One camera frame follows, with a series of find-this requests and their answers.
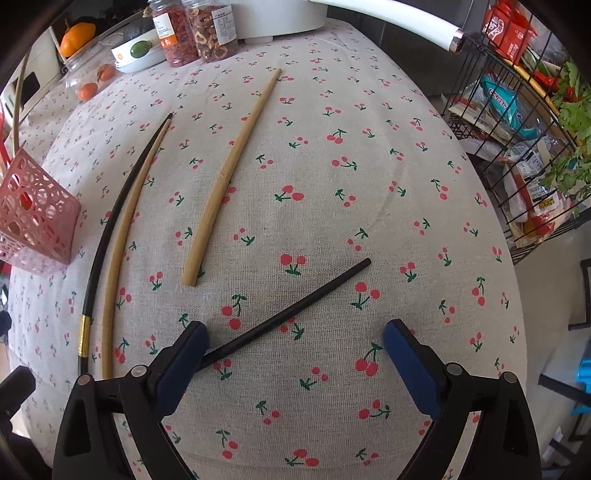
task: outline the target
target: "black chopstick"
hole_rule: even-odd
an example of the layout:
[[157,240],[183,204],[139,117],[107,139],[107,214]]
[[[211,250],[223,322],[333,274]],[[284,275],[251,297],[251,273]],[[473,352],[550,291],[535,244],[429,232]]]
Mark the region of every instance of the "black chopstick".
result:
[[369,265],[371,265],[371,260],[366,258],[354,267],[348,269],[346,272],[341,273],[341,275],[336,277],[334,280],[329,281],[326,285],[323,285],[318,290],[313,291],[303,299],[295,302],[290,307],[287,307],[285,310],[273,315],[273,317],[270,319],[265,320],[260,325],[257,325],[256,327],[248,330],[246,333],[236,337],[234,340],[230,340],[228,343],[225,343],[221,347],[218,347],[215,350],[209,352],[207,355],[204,355],[197,371],[199,372],[204,368],[210,367],[215,362],[219,362],[223,358],[232,355],[237,350],[240,350],[240,348],[243,346],[248,345],[249,343],[273,330],[273,328],[278,327],[279,325],[285,323],[288,319],[298,315],[310,305],[319,301],[333,290],[340,287],[347,280],[353,278],[356,274],[361,272]]
[[113,234],[113,230],[115,229],[115,224],[117,222],[117,218],[121,213],[121,209],[125,203],[125,199],[131,190],[131,186],[133,185],[135,179],[137,178],[139,171],[142,169],[154,142],[156,142],[156,138],[158,138],[158,134],[164,127],[164,124],[167,120],[171,119],[173,114],[168,114],[168,116],[164,119],[164,122],[158,127],[154,136],[148,142],[148,145],[144,148],[143,152],[138,158],[138,161],[135,163],[134,167],[132,168],[131,172],[129,172],[129,176],[125,183],[123,184],[123,188],[119,192],[119,196],[115,200],[115,204],[111,209],[111,215],[107,220],[105,225],[105,229],[103,230],[103,234],[100,237],[99,246],[96,248],[95,258],[92,261],[92,267],[90,268],[90,275],[88,278],[88,284],[86,285],[86,294],[84,297],[84,304],[82,306],[82,316],[80,317],[80,332],[78,338],[78,375],[83,375],[88,373],[88,349],[89,349],[89,342],[90,342],[90,326],[92,325],[92,311],[95,308],[95,300],[96,300],[96,290],[99,284],[99,277],[100,271],[103,268],[103,262],[105,260],[105,255],[107,252],[107,248],[109,246],[109,241],[111,240],[111,236]]

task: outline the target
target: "wooden chopstick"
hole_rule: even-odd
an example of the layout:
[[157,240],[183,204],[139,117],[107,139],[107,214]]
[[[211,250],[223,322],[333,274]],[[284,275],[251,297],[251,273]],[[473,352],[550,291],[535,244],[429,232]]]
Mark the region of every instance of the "wooden chopstick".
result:
[[105,291],[105,306],[103,309],[102,321],[102,338],[100,342],[100,352],[102,356],[101,370],[103,379],[113,378],[113,317],[115,316],[115,302],[117,297],[117,286],[119,284],[119,272],[121,270],[121,262],[125,252],[125,245],[127,243],[127,235],[131,220],[134,217],[135,207],[138,204],[139,195],[144,186],[145,179],[148,175],[152,165],[152,159],[156,155],[160,143],[164,138],[170,119],[166,120],[164,126],[160,130],[154,145],[150,149],[148,156],[144,161],[142,169],[139,171],[137,178],[134,181],[127,202],[121,212],[121,221],[119,222],[119,229],[115,232],[113,239],[113,252],[109,262],[109,271],[107,273],[106,291]]
[[184,265],[183,277],[181,279],[181,283],[183,285],[194,287],[197,283],[199,267],[203,261],[205,249],[207,248],[209,237],[212,234],[213,224],[216,221],[217,212],[219,211],[220,205],[222,204],[222,199],[226,194],[226,189],[228,188],[228,184],[230,183],[230,179],[232,178],[232,174],[234,173],[238,160],[240,160],[242,150],[244,149],[244,146],[251,135],[252,129],[256,124],[256,120],[258,119],[262,108],[265,106],[265,103],[269,98],[269,94],[271,93],[271,90],[273,90],[279,75],[281,75],[281,69],[277,69],[273,72],[271,80],[269,80],[269,83],[267,83],[265,89],[262,91],[261,96],[256,101],[251,114],[248,116],[248,120],[240,130],[238,139],[235,140],[234,145],[230,150],[228,157],[226,158],[226,161],[222,164],[222,168],[220,169],[217,179],[213,184],[212,192],[209,194],[209,198],[207,199],[201,220],[199,220],[199,224],[195,229],[195,235],[193,237],[193,243],[191,244],[191,250],[189,251],[189,257],[187,258],[187,261]]

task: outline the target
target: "red package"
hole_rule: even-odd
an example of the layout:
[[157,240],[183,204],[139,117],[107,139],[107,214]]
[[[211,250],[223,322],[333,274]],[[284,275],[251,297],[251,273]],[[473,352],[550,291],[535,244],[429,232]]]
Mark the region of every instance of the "red package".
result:
[[536,33],[527,19],[507,0],[489,5],[482,32],[496,45],[496,52],[513,63],[521,56]]

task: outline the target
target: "pink plastic basket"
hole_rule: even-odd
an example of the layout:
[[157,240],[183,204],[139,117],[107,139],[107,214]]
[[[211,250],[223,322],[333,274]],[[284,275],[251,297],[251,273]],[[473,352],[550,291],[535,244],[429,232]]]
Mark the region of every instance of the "pink plastic basket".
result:
[[35,274],[70,264],[80,202],[22,148],[0,186],[0,260]]

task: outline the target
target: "white pipe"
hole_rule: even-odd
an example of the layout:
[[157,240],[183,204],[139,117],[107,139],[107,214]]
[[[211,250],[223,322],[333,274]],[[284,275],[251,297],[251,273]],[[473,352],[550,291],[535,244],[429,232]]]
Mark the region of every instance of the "white pipe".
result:
[[309,0],[346,8],[380,18],[426,38],[444,50],[456,52],[463,45],[461,28],[410,5],[395,0]]

